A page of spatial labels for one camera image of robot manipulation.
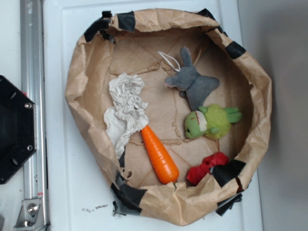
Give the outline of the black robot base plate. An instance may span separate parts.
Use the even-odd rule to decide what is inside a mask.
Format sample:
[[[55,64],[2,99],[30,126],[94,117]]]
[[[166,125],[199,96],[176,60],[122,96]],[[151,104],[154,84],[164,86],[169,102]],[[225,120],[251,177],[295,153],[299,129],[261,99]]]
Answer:
[[[6,184],[36,150],[35,104],[0,77],[0,183]]]

